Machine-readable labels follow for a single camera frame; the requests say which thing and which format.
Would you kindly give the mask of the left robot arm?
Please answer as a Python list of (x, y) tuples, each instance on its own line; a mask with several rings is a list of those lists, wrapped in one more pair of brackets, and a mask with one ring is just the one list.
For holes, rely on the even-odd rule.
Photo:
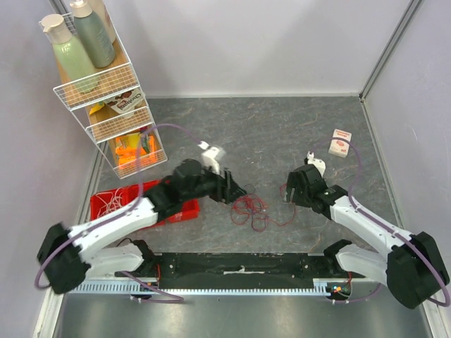
[(140, 185), (136, 199), (108, 215), (72, 227), (52, 225), (37, 253), (40, 268), (35, 287), (45, 288), (39, 282), (45, 276), (55, 294), (65, 294), (82, 284), (96, 268), (105, 273), (133, 271), (140, 277), (149, 276), (155, 261), (142, 246), (130, 244), (122, 251), (109, 245), (172, 217), (188, 201), (207, 196), (228, 205), (246, 193), (228, 169), (215, 172), (199, 161), (186, 159), (153, 187), (145, 189)]

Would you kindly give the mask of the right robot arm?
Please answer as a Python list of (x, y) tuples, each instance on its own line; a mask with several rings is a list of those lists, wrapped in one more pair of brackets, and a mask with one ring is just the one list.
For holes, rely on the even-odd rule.
[(413, 234), (386, 222), (350, 198), (347, 190), (328, 186), (312, 164), (288, 174), (285, 198), (346, 227), (371, 246), (368, 251), (347, 240), (329, 246), (322, 261), (327, 275), (339, 277), (346, 271), (368, 277), (386, 286), (406, 308), (432, 300), (437, 292), (445, 298), (441, 306), (450, 306), (450, 277), (430, 234)]

